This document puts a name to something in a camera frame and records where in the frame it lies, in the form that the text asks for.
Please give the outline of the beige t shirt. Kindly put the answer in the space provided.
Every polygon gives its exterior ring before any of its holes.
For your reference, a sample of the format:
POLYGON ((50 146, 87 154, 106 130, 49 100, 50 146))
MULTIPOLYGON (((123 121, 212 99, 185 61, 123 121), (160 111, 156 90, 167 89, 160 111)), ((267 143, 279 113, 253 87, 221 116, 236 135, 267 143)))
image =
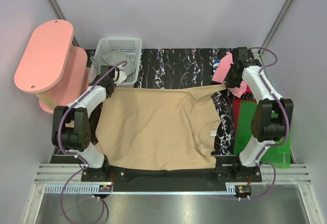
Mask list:
POLYGON ((212 95, 224 88, 118 88, 103 102, 96 148, 110 165, 121 168, 214 168, 221 119, 212 95))

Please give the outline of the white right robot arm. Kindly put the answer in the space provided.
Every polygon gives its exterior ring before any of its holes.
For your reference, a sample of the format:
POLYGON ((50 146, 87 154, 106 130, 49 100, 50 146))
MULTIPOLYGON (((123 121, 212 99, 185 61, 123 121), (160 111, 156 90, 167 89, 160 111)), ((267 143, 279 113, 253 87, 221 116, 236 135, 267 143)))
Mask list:
POLYGON ((233 178, 240 182, 250 176, 249 167, 258 166, 270 147, 277 146, 280 139, 287 141, 294 109, 293 101, 273 88, 258 61, 238 59, 230 66, 225 86, 236 88, 243 81, 252 91, 257 107, 251 120, 252 136, 239 153, 240 164, 232 168, 233 178))

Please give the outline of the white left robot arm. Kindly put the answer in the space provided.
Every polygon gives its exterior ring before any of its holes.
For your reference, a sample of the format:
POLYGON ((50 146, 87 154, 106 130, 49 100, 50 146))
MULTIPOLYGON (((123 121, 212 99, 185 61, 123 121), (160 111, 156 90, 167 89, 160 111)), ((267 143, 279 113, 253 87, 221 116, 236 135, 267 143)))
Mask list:
POLYGON ((76 100, 57 106, 53 112, 52 144, 64 154, 80 159, 99 181, 109 178, 110 168, 107 157, 91 142, 89 116, 112 95, 120 77, 116 66, 101 67, 100 74, 76 100))

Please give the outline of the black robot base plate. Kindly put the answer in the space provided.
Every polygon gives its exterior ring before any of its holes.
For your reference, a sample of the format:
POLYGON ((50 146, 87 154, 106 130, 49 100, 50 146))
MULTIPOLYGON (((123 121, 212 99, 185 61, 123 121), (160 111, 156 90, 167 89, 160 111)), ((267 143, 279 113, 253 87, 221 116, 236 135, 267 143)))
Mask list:
POLYGON ((237 156, 215 156, 214 168, 191 170, 135 170, 105 165, 82 171, 82 182, 113 182, 114 192, 177 193, 231 191, 226 184, 260 183, 262 175, 257 166, 245 167, 237 156))

